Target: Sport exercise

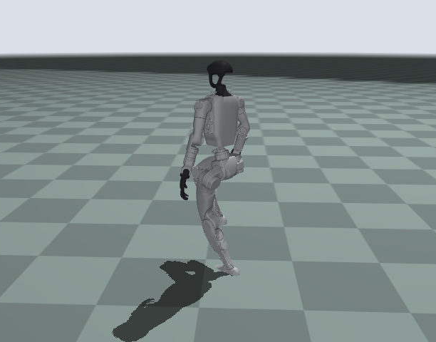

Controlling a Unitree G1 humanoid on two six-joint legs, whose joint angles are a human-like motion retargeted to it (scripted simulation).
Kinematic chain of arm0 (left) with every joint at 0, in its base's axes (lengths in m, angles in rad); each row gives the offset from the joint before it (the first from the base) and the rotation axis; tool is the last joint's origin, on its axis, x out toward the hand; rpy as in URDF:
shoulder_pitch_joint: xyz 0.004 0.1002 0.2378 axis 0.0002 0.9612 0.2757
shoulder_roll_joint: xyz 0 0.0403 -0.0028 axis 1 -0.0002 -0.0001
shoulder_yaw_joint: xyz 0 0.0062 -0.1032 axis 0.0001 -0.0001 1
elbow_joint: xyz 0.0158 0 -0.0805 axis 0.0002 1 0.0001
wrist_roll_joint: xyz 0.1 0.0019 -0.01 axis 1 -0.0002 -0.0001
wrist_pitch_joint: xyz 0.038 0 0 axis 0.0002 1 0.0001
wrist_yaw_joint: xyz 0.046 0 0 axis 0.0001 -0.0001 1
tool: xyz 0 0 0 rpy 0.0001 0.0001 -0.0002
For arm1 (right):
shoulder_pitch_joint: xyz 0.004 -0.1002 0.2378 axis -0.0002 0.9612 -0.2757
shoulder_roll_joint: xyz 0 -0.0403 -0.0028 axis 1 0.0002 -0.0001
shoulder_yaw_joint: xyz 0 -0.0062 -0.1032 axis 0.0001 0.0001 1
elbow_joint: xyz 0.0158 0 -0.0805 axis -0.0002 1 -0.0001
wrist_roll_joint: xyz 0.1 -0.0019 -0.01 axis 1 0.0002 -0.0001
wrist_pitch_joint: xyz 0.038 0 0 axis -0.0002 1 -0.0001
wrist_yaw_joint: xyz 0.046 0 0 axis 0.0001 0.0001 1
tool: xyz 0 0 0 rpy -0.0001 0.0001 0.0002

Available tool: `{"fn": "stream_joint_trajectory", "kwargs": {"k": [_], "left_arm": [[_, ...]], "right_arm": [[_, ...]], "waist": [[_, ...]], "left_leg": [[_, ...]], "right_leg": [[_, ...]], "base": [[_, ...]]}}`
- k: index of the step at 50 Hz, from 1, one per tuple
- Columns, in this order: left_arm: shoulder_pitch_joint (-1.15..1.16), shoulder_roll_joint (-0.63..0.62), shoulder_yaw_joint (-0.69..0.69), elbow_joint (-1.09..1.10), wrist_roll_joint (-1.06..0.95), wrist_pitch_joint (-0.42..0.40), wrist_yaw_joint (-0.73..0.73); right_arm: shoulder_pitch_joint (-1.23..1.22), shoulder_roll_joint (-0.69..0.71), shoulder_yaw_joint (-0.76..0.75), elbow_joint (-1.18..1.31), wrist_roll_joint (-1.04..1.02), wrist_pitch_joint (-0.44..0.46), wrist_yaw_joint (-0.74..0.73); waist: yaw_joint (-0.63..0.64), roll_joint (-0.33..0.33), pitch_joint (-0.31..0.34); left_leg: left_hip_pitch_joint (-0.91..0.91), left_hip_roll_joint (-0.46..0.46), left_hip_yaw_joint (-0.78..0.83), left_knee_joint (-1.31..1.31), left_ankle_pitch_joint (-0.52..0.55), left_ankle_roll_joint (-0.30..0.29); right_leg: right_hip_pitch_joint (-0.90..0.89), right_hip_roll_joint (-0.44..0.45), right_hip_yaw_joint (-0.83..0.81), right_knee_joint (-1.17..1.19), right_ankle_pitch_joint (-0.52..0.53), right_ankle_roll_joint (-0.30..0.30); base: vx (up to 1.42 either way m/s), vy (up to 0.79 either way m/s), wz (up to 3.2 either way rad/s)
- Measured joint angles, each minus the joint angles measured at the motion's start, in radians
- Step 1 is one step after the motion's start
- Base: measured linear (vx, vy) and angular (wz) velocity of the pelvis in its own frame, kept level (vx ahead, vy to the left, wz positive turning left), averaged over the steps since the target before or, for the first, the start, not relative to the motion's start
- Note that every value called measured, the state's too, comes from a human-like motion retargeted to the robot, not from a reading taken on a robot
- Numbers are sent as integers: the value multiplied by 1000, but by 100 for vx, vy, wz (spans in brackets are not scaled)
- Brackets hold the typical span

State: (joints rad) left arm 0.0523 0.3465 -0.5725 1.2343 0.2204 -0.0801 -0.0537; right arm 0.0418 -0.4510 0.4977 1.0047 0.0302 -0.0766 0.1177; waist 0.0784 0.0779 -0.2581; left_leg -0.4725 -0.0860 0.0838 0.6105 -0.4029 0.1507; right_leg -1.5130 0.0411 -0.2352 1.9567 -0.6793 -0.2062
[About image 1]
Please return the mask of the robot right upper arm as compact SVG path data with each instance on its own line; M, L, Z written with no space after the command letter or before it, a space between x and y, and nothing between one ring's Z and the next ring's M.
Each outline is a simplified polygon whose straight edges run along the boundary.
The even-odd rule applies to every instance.
M239 107L238 107L238 125L237 132L240 135L246 135L250 130L249 120L244 107L244 99L241 96L237 96Z

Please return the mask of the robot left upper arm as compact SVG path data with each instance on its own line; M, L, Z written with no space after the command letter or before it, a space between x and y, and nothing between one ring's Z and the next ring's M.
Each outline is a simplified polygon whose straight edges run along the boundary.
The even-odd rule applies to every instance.
M199 99L194 104L193 138L192 145L200 146L204 142L202 132L207 119L207 114L212 109L212 98Z

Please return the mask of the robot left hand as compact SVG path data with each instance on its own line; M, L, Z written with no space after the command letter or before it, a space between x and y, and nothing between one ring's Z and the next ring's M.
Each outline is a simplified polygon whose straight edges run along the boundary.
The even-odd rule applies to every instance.
M184 200L188 200L188 196L189 196L189 195L185 194L185 192L184 192L184 188L187 189L187 185L185 184L186 183L186 179L190 178L189 173L190 173L190 171L188 169L184 169L183 173L180 173L180 177L181 177L181 180L180 180L180 189L181 189L180 190L180 195L181 195L181 198L184 199ZM187 197L185 197L185 196L187 196Z

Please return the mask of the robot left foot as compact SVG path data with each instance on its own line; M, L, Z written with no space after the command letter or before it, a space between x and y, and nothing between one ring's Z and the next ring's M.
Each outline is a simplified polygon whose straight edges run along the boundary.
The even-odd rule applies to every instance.
M238 276L238 275L240 275L240 272L239 272L238 268L233 267L232 265L230 265L230 267L232 268L231 270L226 269L225 266L224 266L224 265L221 265L221 264L218 264L218 265L216 265L215 267L216 267L218 270L220 270L220 271L223 271L223 272L226 272L226 273L228 273L228 274L231 274L232 276Z

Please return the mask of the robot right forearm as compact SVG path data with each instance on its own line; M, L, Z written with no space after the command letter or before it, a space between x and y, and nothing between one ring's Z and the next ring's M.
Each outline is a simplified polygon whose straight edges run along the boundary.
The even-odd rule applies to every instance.
M237 133L237 138L234 144L234 151L233 153L239 154L243 147L244 147L244 143L248 138L248 133L246 135L240 135L239 133Z

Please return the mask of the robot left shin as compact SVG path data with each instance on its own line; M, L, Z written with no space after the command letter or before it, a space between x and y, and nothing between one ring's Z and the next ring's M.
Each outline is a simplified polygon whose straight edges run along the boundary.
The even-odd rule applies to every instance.
M223 262L226 269L231 270L230 265L233 265L232 260L227 250L224 232L221 228L214 229L212 222L209 219L204 219L202 222L204 233L211 244L213 250L218 253L219 258Z

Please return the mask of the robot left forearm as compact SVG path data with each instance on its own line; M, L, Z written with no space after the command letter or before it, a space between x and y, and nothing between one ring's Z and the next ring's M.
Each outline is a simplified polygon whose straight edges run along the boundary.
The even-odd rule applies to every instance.
M192 173L192 167L194 166L194 162L195 162L197 153L199 151L199 149L195 145L192 145L192 138L193 138L193 133L190 134L190 137L188 140L187 149L186 149L187 151L186 151L186 155L185 155L182 170L181 170L181 173L183 173L184 169L188 169L190 171L189 176Z

